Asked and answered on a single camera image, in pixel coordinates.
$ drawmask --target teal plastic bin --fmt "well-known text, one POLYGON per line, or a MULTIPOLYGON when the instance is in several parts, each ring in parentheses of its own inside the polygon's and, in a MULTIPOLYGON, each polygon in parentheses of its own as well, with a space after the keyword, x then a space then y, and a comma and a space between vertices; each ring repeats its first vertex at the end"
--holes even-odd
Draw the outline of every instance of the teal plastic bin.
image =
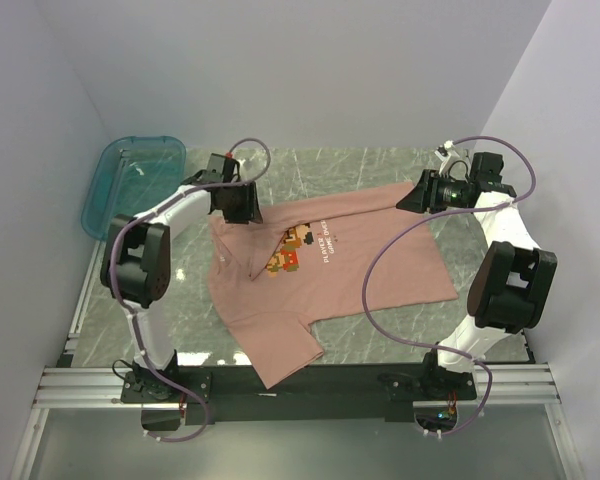
POLYGON ((82 227, 105 240, 111 219, 135 215, 174 193, 184 177, 187 151, 173 137, 125 137, 105 148, 82 210, 82 227))

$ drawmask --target gray marble floor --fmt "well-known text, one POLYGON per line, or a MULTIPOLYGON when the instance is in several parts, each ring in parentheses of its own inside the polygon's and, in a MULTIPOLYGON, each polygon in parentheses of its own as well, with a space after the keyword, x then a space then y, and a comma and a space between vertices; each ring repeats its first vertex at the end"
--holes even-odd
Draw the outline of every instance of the gray marble floor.
MULTIPOLYGON (((209 153, 209 150, 191 151, 187 173, 206 166, 209 153)), ((246 159, 247 172, 258 171, 264 163, 261 151, 240 150, 236 157, 246 159)), ((387 183, 417 181, 423 168, 436 164, 430 151, 417 149, 274 149, 271 169, 258 182, 260 203, 270 205, 387 183)), ((449 335, 464 318, 466 295, 486 243, 477 221, 470 215, 436 220, 431 223, 431 230, 459 299, 388 309, 375 315, 397 335, 433 343, 449 335)), ((206 219, 174 240, 172 280, 165 296, 170 334, 181 364, 248 364, 248 358, 216 314, 207 291, 211 250, 206 219)), ((105 367, 117 358, 132 358, 131 337, 124 315, 96 279, 80 326, 74 367, 105 367)), ((317 322, 312 332, 325 350, 318 363, 410 362, 420 361, 425 353, 384 338, 361 314, 317 322)), ((500 342, 487 358, 527 361, 524 336, 500 342)))

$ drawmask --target t-shirt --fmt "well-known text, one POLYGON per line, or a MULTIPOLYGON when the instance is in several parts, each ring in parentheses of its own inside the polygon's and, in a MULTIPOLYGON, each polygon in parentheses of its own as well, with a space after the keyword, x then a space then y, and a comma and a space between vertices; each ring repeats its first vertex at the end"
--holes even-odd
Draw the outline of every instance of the t-shirt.
MULTIPOLYGON (((313 322, 363 311, 371 260, 421 218, 395 208, 412 188, 401 183, 274 205, 262 209, 262 224, 211 217, 211 298, 267 388, 322 355, 313 322)), ((367 298, 372 309, 457 298, 426 225, 382 257, 367 298)))

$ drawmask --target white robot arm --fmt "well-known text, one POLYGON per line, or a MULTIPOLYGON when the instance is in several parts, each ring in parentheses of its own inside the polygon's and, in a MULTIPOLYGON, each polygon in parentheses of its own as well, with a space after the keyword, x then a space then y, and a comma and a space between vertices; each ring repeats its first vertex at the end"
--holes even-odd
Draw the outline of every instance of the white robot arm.
POLYGON ((467 165, 465 179, 458 180, 450 172, 455 163, 464 160, 453 142, 442 145, 436 155, 442 160, 440 169, 423 171, 414 190, 396 207, 418 213, 469 208, 482 227, 488 247, 469 290, 468 315, 439 343, 466 352, 471 358, 445 349, 436 349, 428 360, 425 358, 425 363, 432 365, 432 377, 453 381, 454 374, 473 372, 472 358, 482 360, 500 340, 538 323, 557 260, 531 238, 514 203, 513 187, 501 183, 502 156, 476 153, 471 169, 467 165))
MULTIPOLYGON (((513 197, 505 193, 488 192, 480 195, 475 206, 476 208, 494 207, 512 200, 513 197)), ((513 247, 524 249, 530 253, 540 248, 527 232, 516 205, 512 204, 502 210, 475 213, 474 215, 484 232, 487 248, 491 247, 494 241, 508 242, 513 247)), ((518 283, 515 274, 509 275, 509 281, 518 283)), ((479 328, 476 326, 475 317, 467 315, 453 333, 440 342, 440 345, 463 350, 474 358, 482 358, 491 347, 510 335, 511 333, 507 332, 505 328, 479 328)), ((458 373, 473 370, 471 360, 444 350, 438 352, 438 365, 448 371, 458 373)))
MULTIPOLYGON (((207 216, 211 211, 210 192, 199 190, 189 195, 183 195, 193 188, 194 187, 191 185, 182 185, 171 197, 167 198, 159 205, 156 205, 156 208, 168 204, 175 198, 182 197, 182 199, 161 215, 148 221, 149 224, 168 226, 170 228, 171 241, 180 235, 187 227, 200 218, 207 216)), ((148 212, 139 213, 136 217, 142 217, 147 213, 148 212)), ((129 303, 138 312, 138 328, 140 329, 145 348, 149 352, 149 358, 151 358, 151 361, 158 370, 166 369, 173 359, 175 350, 167 331, 167 324, 162 306, 163 300, 160 299, 151 303, 150 310, 148 306, 147 308, 143 308, 139 303, 133 301, 130 301, 129 303)), ((131 331, 134 340, 135 354, 133 360, 142 368, 147 368, 146 362, 140 351, 140 346, 138 345, 138 340, 134 335, 133 325, 131 324, 133 315, 126 309, 123 310, 127 317, 129 330, 131 331)))
POLYGON ((134 364, 143 369, 148 367, 145 355, 160 371, 167 370, 170 364, 177 362, 162 306, 162 297, 171 277, 173 239, 213 210, 221 210, 228 223, 262 222, 255 183, 201 189, 210 184, 240 182, 240 165, 230 154, 213 154, 205 170, 186 179, 173 195, 153 209, 134 217, 118 215, 111 222, 100 280, 111 288, 110 265, 115 261, 120 293, 134 311, 132 314, 128 309, 123 309, 134 341, 134 364), (129 230, 124 236, 118 258, 112 259, 113 244, 122 228, 134 219, 147 217, 151 212, 160 213, 129 230), (134 316, 144 349, 133 326, 134 316))

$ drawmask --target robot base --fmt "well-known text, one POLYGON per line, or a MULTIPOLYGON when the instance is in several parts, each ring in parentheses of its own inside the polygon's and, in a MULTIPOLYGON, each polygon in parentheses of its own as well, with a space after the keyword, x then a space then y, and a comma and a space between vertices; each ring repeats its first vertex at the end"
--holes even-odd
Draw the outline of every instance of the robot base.
MULTIPOLYGON (((310 365, 269 390, 248 365, 179 367, 177 381, 207 401, 213 422, 349 418, 413 422, 414 401, 446 401, 452 391, 458 400, 476 399, 470 373, 434 382, 436 366, 430 361, 435 355, 426 358, 429 361, 423 363, 310 365)), ((127 375, 123 403, 177 404, 181 399, 180 392, 169 389, 166 399, 158 400, 154 393, 143 392, 146 384, 137 391, 136 375, 133 371, 127 375)), ((184 423, 199 425, 203 415, 202 407, 187 399, 184 423)), ((151 431, 173 431, 180 426, 180 417, 173 408, 145 409, 142 424, 151 431)))

